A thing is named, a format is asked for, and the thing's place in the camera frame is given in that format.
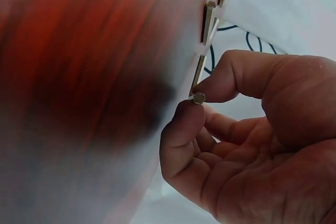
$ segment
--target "fabric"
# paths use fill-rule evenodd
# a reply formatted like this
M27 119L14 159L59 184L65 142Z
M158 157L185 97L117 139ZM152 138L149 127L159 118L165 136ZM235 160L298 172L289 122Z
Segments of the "fabric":
M336 60L335 0L228 0L224 18L286 53Z

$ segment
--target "finger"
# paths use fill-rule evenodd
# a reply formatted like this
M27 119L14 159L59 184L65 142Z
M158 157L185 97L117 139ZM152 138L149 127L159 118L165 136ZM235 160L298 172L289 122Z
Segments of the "finger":
M197 143L196 139L194 139L192 141L192 143L193 143L193 147L194 147L194 157L196 157L197 155L199 155L201 153L201 150L200 150L200 148L198 146L198 143Z
M226 51L211 76L198 84L193 92L204 93L207 102L226 102L238 93L261 99L275 69L289 57L294 56Z
M232 144L229 142L220 142L214 145L210 152L222 159L225 159L228 154L230 154L232 151L238 148L239 145Z
M223 161L223 159L219 156L209 152L202 152L197 156L197 158L206 162L210 169L213 169L219 162Z
M210 167L194 157L192 140L204 126L204 109L186 101L179 105L176 112L161 135L162 175L182 195L203 207L201 192Z
M228 141L230 130L237 122L232 118L228 118L217 113L214 109L207 105L203 105L205 111L205 127L209 133L220 141Z
M237 122L217 113L209 106L204 105L203 107L205 111L205 127L209 133L222 142L230 142L236 145L241 145L247 140L258 122L267 120L263 117L244 119Z
M196 140L201 152L210 152L216 144L216 140L210 135L205 127L198 133Z

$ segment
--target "skin wrinkle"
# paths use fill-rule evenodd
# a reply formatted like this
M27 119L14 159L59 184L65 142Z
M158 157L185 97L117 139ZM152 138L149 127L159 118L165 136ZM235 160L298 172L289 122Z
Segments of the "skin wrinkle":
M223 185L221 186L218 194L217 194L217 198L215 199L215 202L216 202L216 208L215 208L215 212L214 212L214 217L215 219L217 220L218 219L218 203L219 203L219 200L220 200L220 195L222 194L223 190L225 189L225 186L227 185L227 183L229 181L231 181L231 179L233 179L234 177L236 177L238 174L240 174L242 171L244 170L244 167L243 168L240 168L238 170L238 172L236 172L229 180L227 180L225 183L223 183Z
M204 182L203 182L202 189L201 189L201 193L200 193L200 195L199 195L199 197L200 197L199 199L200 199L201 202L203 202L203 199L204 199L204 188L205 188L205 185L206 185L207 181L208 181L209 178L210 178L210 174L211 174L211 172L212 172L212 171L209 171L209 172L208 172L208 174L207 174L207 176L206 176L206 178L205 178L205 180L204 180Z

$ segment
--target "hand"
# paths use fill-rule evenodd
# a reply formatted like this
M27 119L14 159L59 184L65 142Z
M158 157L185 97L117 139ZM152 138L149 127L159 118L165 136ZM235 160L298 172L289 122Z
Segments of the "hand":
M161 137L170 185L221 223L336 223L336 62L228 51L196 91L261 99L266 117L182 102Z

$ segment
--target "palm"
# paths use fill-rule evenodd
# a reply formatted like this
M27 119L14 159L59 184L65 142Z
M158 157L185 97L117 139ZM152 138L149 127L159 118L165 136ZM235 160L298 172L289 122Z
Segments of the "palm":
M333 200L326 176L332 164L324 156L326 151L336 154L332 141L297 152L281 145L266 118L236 122L232 129L230 136L223 137L225 142L212 145L203 129L194 145L198 157L211 168L203 191L204 208L223 223L273 223L272 219L291 223L293 218L306 218L297 213L305 214L302 210L312 204L321 207L311 212L311 219L323 216Z

